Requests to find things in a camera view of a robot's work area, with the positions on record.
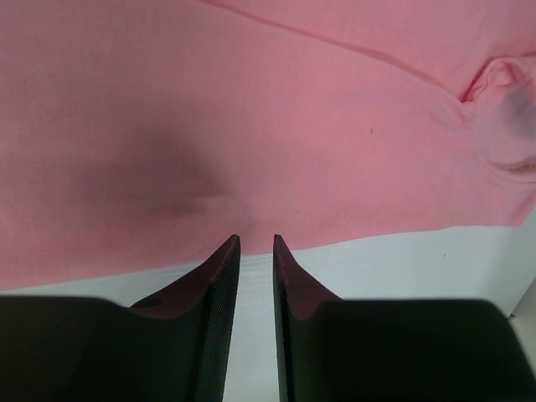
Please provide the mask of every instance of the black object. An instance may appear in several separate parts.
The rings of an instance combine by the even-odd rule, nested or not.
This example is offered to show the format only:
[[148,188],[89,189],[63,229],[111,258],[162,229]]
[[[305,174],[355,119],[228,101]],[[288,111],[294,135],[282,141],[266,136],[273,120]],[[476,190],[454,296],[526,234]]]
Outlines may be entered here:
[[274,240],[280,401],[536,400],[507,319],[484,301],[343,301]]
[[0,297],[1,401],[221,401],[240,239],[130,311],[95,298]]

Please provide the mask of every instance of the white surface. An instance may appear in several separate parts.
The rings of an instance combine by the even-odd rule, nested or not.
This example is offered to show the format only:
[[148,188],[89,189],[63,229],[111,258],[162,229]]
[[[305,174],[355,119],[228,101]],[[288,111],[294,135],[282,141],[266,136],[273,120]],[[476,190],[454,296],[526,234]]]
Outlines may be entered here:
[[[536,212],[516,229],[466,227],[391,234],[294,254],[342,297],[479,297],[509,314],[536,277]],[[128,306],[195,266],[4,293],[102,296]],[[278,400],[271,280],[271,255],[242,258],[226,401]]]

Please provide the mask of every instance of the pink garment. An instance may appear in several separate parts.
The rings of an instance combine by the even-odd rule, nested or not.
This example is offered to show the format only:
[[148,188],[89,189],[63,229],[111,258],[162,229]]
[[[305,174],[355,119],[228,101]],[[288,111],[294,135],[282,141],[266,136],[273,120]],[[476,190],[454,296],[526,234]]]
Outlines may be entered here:
[[536,199],[533,0],[3,0],[0,27],[1,288]]

